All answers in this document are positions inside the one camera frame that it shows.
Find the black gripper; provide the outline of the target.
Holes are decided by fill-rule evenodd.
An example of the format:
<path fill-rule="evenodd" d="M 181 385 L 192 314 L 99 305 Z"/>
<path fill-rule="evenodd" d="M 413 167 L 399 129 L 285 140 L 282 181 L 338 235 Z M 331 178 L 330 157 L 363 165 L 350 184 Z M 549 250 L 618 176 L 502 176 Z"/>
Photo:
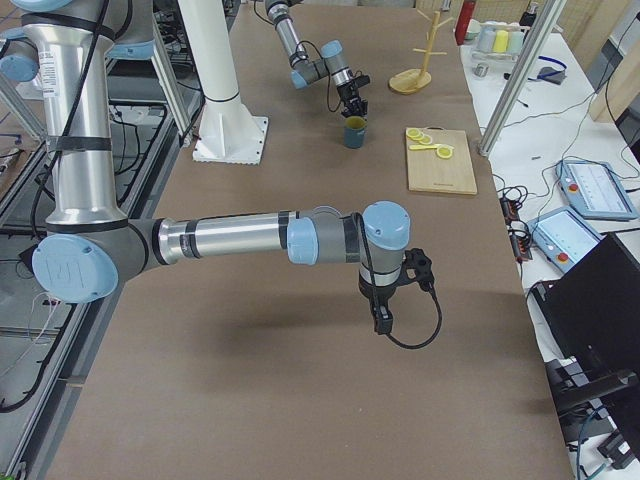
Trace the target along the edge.
<path fill-rule="evenodd" d="M 349 107 L 356 107 L 357 116 L 367 116 L 368 101 L 361 99 L 359 94 L 359 81 L 357 79 L 352 79 L 337 86 L 337 92 L 339 94 L 341 103 L 344 106 L 341 112 L 344 118 L 348 118 L 352 115 L 351 109 Z"/>
<path fill-rule="evenodd" d="M 374 331 L 377 334 L 392 332 L 394 318 L 388 302 L 398 287 L 400 275 L 400 268 L 387 273 L 371 274 L 364 263 L 359 266 L 359 290 L 369 301 Z"/>

